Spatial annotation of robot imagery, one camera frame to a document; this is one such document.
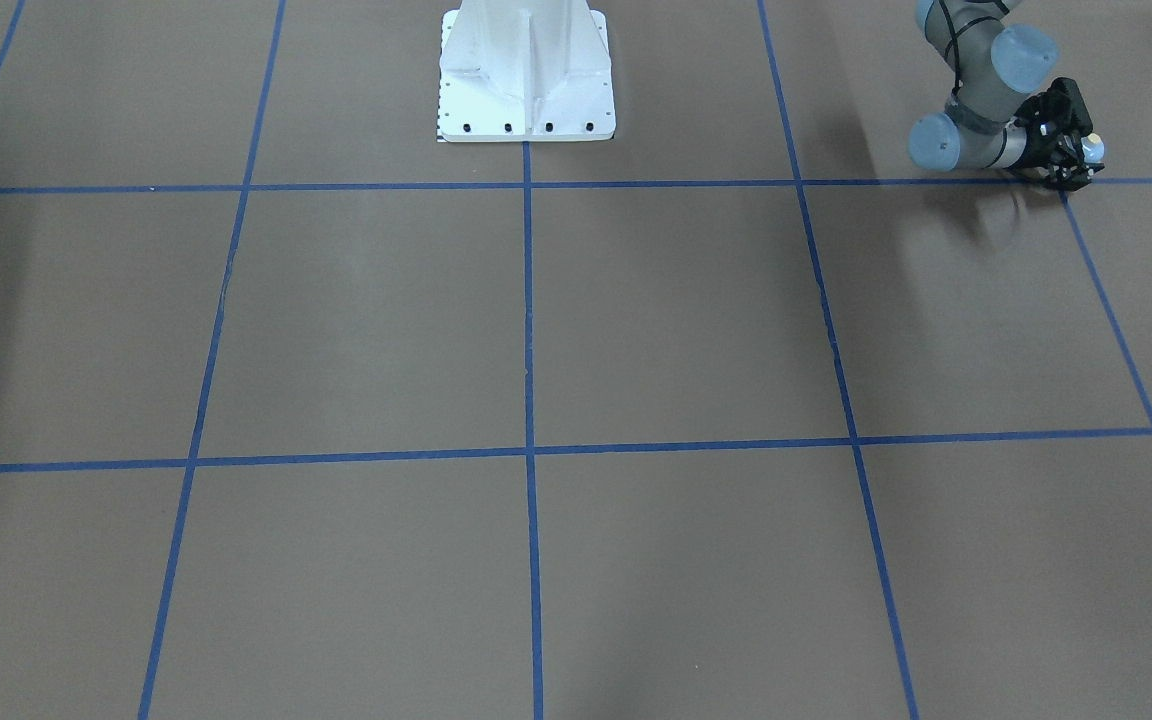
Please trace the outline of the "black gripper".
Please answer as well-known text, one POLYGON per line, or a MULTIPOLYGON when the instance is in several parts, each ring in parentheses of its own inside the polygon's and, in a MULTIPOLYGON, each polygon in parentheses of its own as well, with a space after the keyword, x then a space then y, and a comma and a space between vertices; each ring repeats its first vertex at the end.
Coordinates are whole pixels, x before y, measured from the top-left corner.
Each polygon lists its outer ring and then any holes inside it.
POLYGON ((1094 132, 1094 123, 1073 78, 1053 79, 1046 91, 1020 106, 1014 120, 1025 145, 1011 172, 1033 170, 1047 190, 1078 191, 1105 170, 1102 162, 1083 161, 1079 141, 1094 132))

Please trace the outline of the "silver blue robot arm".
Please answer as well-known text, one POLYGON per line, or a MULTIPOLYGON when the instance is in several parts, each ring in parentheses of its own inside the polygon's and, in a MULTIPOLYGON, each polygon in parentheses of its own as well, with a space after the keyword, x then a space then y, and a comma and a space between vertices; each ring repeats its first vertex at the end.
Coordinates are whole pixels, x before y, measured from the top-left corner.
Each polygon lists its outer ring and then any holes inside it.
POLYGON ((1037 26, 1011 24, 1018 1, 919 1, 916 28, 954 74, 943 109, 920 118, 908 154, 933 172, 1002 170, 1058 192, 1105 170, 1079 83, 1053 76, 1061 58, 1037 26))

